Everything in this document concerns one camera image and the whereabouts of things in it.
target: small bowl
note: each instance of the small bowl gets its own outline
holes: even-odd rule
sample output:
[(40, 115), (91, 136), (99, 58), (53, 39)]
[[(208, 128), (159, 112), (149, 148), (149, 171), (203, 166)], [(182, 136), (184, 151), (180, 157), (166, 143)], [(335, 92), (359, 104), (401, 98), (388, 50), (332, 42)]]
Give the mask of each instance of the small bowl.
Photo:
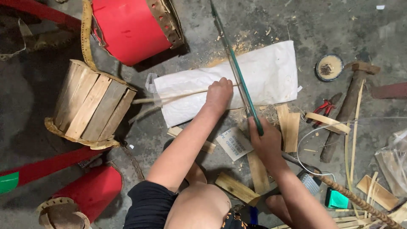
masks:
[(344, 61), (336, 54), (326, 54), (315, 65), (315, 75), (322, 82), (337, 79), (344, 70)]

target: plastic bag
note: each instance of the plastic bag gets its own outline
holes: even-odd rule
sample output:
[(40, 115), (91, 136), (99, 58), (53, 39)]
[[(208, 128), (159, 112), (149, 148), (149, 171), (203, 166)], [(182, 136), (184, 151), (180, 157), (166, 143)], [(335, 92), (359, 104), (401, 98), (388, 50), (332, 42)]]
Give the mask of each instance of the plastic bag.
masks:
[(375, 157), (393, 194), (407, 197), (407, 129), (393, 133)]

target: hand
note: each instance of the hand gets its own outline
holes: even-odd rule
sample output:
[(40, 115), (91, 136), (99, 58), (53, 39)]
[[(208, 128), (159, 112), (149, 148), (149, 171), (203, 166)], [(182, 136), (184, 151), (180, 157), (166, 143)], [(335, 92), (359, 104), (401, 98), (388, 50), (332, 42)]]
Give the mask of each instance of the hand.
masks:
[(221, 116), (228, 107), (232, 95), (233, 83), (223, 77), (209, 86), (204, 107)]
[(281, 133), (272, 126), (266, 118), (259, 118), (263, 127), (263, 136), (258, 135), (257, 126), (253, 117), (249, 117), (249, 131), (252, 140), (252, 146), (257, 156), (269, 169), (273, 165), (281, 163), (284, 159), (281, 156)]

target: pliers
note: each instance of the pliers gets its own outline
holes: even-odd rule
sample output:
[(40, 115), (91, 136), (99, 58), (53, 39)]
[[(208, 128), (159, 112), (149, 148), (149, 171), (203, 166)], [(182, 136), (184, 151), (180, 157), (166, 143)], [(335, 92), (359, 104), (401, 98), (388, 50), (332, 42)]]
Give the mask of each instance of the pliers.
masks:
[[(328, 117), (331, 110), (336, 108), (335, 105), (340, 100), (341, 97), (342, 97), (342, 93), (340, 92), (340, 93), (334, 95), (330, 100), (324, 99), (324, 104), (322, 104), (317, 109), (315, 109), (315, 111), (313, 111), (313, 113), (319, 114), (323, 109), (325, 109), (323, 115)], [(311, 123), (312, 121), (313, 121), (313, 119), (308, 119), (306, 122)], [(312, 125), (312, 127), (314, 129), (316, 129), (316, 128), (318, 128), (318, 126), (320, 124), (321, 124), (321, 122), (317, 121), (314, 125)]]

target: white plastic sack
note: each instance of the white plastic sack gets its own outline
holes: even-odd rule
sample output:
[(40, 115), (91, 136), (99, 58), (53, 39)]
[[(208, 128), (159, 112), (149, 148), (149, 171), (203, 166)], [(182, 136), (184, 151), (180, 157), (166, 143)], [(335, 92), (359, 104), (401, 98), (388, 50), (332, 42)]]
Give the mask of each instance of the white plastic sack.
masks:
[[(284, 103), (297, 99), (297, 66), (293, 41), (279, 42), (237, 57), (240, 70), (255, 106)], [(235, 77), (228, 61), (212, 68), (199, 68), (165, 75), (154, 80), (160, 98), (207, 89), (222, 77)], [(161, 108), (167, 127), (197, 115), (206, 101), (206, 92), (167, 103)], [(228, 109), (244, 107), (237, 86)]]

